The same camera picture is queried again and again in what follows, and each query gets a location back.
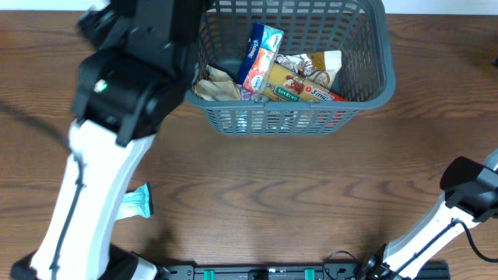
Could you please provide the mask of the beige snack bag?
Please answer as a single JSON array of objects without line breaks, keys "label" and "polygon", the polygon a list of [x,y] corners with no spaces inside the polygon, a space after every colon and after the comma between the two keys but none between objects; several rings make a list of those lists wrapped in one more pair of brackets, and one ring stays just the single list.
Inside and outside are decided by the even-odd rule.
[{"label": "beige snack bag", "polygon": [[194,93],[207,101],[236,101],[241,100],[241,93],[237,84],[224,71],[206,66],[209,74],[207,79],[199,80],[194,86]]},{"label": "beige snack bag", "polygon": [[310,59],[306,54],[298,55],[284,55],[277,54],[275,58],[275,63],[281,65],[284,68],[291,70],[292,72],[302,75],[310,76]]}]

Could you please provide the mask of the San Remo pasta packet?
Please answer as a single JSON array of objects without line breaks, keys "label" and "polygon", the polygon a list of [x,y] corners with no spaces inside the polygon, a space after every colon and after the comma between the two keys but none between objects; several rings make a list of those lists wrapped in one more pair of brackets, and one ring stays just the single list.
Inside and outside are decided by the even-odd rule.
[{"label": "San Remo pasta packet", "polygon": [[272,66],[263,95],[279,102],[345,101],[341,96],[278,64]]}]

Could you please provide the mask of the Kleenex tissue multipack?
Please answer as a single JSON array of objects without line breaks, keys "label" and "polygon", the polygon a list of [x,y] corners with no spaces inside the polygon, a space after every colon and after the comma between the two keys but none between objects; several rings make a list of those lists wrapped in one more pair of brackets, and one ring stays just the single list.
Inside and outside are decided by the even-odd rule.
[{"label": "Kleenex tissue multipack", "polygon": [[256,100],[263,93],[284,32],[261,23],[253,25],[247,51],[237,74],[241,99]]}]

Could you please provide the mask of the beige brown snack pouch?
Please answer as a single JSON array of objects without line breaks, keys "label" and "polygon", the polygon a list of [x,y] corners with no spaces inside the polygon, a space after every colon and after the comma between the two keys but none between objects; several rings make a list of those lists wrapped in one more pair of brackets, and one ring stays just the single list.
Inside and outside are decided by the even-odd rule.
[{"label": "beige brown snack pouch", "polygon": [[302,54],[303,75],[310,81],[330,89],[342,67],[341,51],[321,51]]}]

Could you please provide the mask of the teal tissue pocket pack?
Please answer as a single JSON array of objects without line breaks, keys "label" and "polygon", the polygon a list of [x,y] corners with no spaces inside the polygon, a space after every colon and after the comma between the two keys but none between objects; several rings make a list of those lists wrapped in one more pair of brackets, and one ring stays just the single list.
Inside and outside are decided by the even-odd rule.
[{"label": "teal tissue pocket pack", "polygon": [[154,214],[151,187],[149,183],[129,191],[124,195],[123,201],[117,212],[117,220],[141,216],[145,219]]}]

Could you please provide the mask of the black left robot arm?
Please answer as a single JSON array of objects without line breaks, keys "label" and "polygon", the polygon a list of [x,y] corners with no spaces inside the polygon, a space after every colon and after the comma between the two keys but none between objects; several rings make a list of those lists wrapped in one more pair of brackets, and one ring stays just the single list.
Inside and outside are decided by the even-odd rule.
[{"label": "black left robot arm", "polygon": [[111,242],[130,180],[163,119],[198,76],[208,0],[112,1],[77,23],[94,52],[78,68],[69,155],[40,247],[14,279],[157,279],[151,261]]}]

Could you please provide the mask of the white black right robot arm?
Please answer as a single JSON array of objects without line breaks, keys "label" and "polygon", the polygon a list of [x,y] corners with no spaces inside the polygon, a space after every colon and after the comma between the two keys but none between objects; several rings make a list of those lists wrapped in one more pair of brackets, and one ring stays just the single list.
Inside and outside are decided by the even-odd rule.
[{"label": "white black right robot arm", "polygon": [[497,217],[497,152],[483,163],[460,156],[444,171],[435,205],[403,236],[382,246],[362,269],[364,279],[414,279],[424,264],[464,233],[475,254],[470,229]]}]

